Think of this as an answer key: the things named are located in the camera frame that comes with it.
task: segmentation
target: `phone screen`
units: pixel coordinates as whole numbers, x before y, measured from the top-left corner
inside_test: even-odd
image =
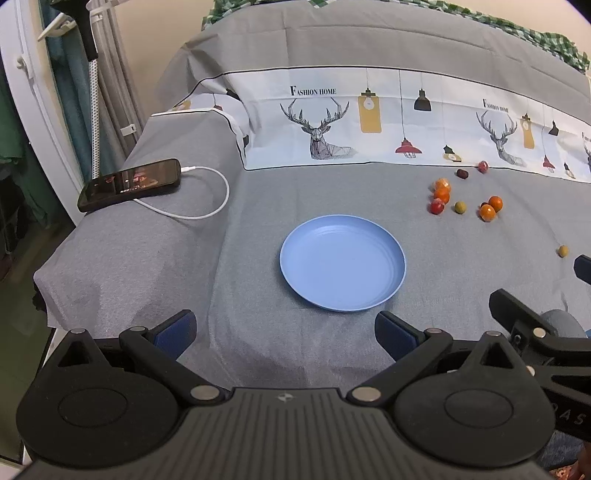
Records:
[[[102,203],[122,201],[117,197],[140,197],[145,190],[168,186],[178,182],[178,160],[169,158],[159,162],[118,171],[93,179],[82,190],[78,201],[80,211]]]

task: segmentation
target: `smartphone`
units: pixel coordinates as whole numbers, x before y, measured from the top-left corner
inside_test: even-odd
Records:
[[[78,197],[78,209],[92,212],[115,203],[169,193],[181,183],[176,158],[104,175],[88,182]]]

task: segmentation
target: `blue plate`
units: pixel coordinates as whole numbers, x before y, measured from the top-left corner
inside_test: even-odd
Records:
[[[406,275],[400,244],[364,218],[327,215],[296,227],[279,255],[296,293],[336,312],[367,310],[394,295]]]

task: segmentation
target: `white door frame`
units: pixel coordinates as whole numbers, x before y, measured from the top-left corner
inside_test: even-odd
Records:
[[[39,163],[74,222],[84,185],[56,90],[38,0],[8,0],[0,8],[0,51],[18,114]]]

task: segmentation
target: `deer illustration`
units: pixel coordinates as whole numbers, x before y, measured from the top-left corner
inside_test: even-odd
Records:
[[[496,151],[499,154],[499,158],[501,160],[505,160],[507,163],[510,163],[511,165],[525,167],[525,163],[521,158],[511,155],[505,151],[507,137],[515,133],[515,131],[517,130],[517,123],[514,123],[511,117],[509,117],[509,120],[511,121],[511,127],[509,128],[507,124],[505,124],[505,131],[500,137],[497,137],[495,131],[492,129],[491,122],[489,121],[488,124],[485,123],[484,117],[487,113],[488,110],[484,112],[482,116],[478,116],[478,112],[476,112],[476,118],[478,119],[478,123],[480,123],[480,126],[490,134],[491,140],[495,143]]]
[[[589,165],[589,171],[591,171],[591,152],[587,148],[587,145],[583,143],[583,146],[585,147],[585,152],[587,154],[587,165]]]
[[[318,128],[313,128],[308,120],[304,118],[303,111],[300,110],[300,114],[296,117],[291,110],[294,103],[297,99],[290,103],[287,111],[281,105],[281,110],[285,114],[285,116],[294,122],[295,124],[301,125],[301,129],[309,134],[310,136],[310,155],[315,160],[328,160],[333,158],[351,158],[357,152],[352,147],[338,147],[337,145],[332,145],[326,142],[324,139],[324,134],[330,130],[330,124],[332,122],[336,122],[345,116],[347,110],[349,109],[349,102],[347,102],[347,106],[345,107],[345,111],[341,108],[339,103],[332,97],[330,99],[336,103],[337,111],[333,115],[330,114],[330,111],[326,109],[326,118],[321,121],[320,126]]]

